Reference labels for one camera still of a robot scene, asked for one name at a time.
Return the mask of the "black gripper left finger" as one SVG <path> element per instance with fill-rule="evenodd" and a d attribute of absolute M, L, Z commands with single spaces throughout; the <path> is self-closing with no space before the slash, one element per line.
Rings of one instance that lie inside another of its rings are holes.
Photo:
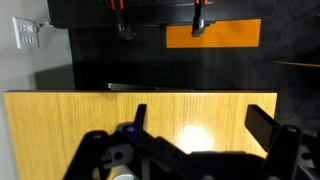
<path fill-rule="evenodd" d="M 134 121 L 125 125 L 120 134 L 123 141 L 129 144 L 134 153 L 141 159 L 153 160 L 181 160 L 187 155 L 174 144 L 163 137 L 153 137 L 144 130 L 144 121 L 147 114 L 147 105 L 139 104 Z"/>

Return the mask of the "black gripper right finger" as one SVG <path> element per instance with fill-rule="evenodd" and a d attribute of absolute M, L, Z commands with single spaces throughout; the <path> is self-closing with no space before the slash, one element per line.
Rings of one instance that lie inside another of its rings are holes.
<path fill-rule="evenodd" d="M 262 175 L 266 180 L 293 180 L 302 131 L 295 126 L 280 125 L 258 105 L 249 105 L 245 127 L 267 153 Z"/>

